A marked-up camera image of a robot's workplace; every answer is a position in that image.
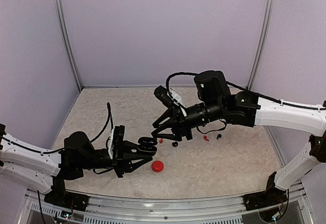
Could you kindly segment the glossy black earbud case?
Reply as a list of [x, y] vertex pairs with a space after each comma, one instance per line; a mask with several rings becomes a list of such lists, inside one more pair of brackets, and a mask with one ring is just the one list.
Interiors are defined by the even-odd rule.
[[152, 137], [140, 137], [138, 139], [137, 152], [154, 156], [157, 152], [157, 140]]

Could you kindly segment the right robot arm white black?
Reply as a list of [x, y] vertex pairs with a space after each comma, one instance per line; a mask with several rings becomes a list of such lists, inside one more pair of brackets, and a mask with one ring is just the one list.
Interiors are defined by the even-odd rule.
[[182, 103], [181, 97], [169, 87], [172, 77], [185, 72], [171, 74], [166, 85], [154, 90], [155, 97], [167, 110], [153, 123], [154, 138], [180, 142], [193, 138], [192, 129], [208, 123], [224, 120], [224, 123], [247, 127], [275, 126], [310, 134], [304, 148], [281, 170], [269, 176], [266, 190], [261, 193], [261, 202], [270, 206], [290, 186], [317, 165], [325, 162], [325, 105], [306, 105], [275, 99], [248, 89], [239, 88], [231, 94], [222, 71], [208, 70], [190, 73], [194, 78], [198, 98], [201, 101], [190, 107]]

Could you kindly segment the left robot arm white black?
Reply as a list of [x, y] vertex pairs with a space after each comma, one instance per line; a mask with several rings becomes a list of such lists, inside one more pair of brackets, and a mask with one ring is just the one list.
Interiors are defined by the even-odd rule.
[[76, 180], [89, 170], [114, 171], [121, 178], [150, 162], [157, 152], [157, 140], [141, 137], [138, 143], [124, 140], [124, 126], [116, 126], [103, 149], [95, 149], [82, 131], [64, 140], [64, 147], [48, 150], [32, 146], [5, 132], [1, 125], [1, 173], [28, 184], [44, 195], [47, 203], [85, 210], [89, 197], [66, 190], [65, 181]]

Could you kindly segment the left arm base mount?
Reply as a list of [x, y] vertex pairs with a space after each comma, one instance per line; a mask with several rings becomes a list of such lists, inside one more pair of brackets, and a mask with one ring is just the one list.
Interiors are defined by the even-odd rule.
[[67, 191], [64, 179], [54, 177], [52, 179], [51, 191], [45, 195], [44, 201], [72, 211], [85, 211], [89, 202], [89, 196]]

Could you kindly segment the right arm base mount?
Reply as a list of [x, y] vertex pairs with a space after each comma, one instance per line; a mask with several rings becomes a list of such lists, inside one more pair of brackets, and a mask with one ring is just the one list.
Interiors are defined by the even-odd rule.
[[266, 208], [258, 213], [265, 223], [276, 223], [285, 215], [289, 206], [289, 190], [276, 188], [274, 182], [276, 173], [273, 172], [269, 176], [264, 191], [245, 194], [242, 197], [247, 211]]

